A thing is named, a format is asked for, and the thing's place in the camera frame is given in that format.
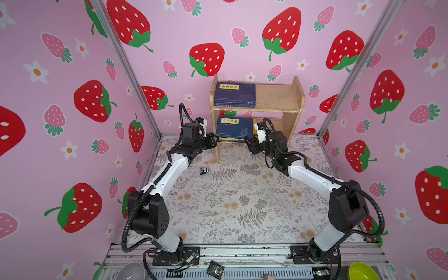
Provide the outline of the navy book yellow label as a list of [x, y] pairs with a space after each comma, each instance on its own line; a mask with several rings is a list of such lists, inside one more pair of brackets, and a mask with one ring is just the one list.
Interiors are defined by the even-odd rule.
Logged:
[[239, 107], [239, 108], [256, 108], [256, 103], [253, 102], [218, 102], [213, 103], [214, 107]]

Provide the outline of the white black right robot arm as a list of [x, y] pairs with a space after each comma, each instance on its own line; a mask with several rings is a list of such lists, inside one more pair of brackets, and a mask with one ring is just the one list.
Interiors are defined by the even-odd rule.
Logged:
[[304, 183], [329, 201], [328, 223], [309, 242], [306, 256], [314, 263], [322, 262], [335, 247], [353, 234], [353, 229], [369, 216], [366, 198], [353, 180], [344, 182], [308, 165], [306, 156], [289, 152], [282, 132], [271, 132], [265, 138], [246, 138], [249, 151], [262, 153], [269, 168]]

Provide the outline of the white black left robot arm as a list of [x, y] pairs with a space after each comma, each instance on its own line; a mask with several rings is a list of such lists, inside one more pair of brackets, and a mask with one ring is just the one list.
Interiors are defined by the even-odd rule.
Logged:
[[181, 237], [170, 229], [165, 196], [192, 161], [207, 149], [214, 149], [218, 137], [207, 134], [207, 121], [197, 118], [181, 125], [175, 145], [166, 152], [168, 160], [150, 183], [128, 197], [129, 213], [121, 240], [123, 252], [129, 253], [145, 242], [151, 242], [167, 253], [182, 252]]

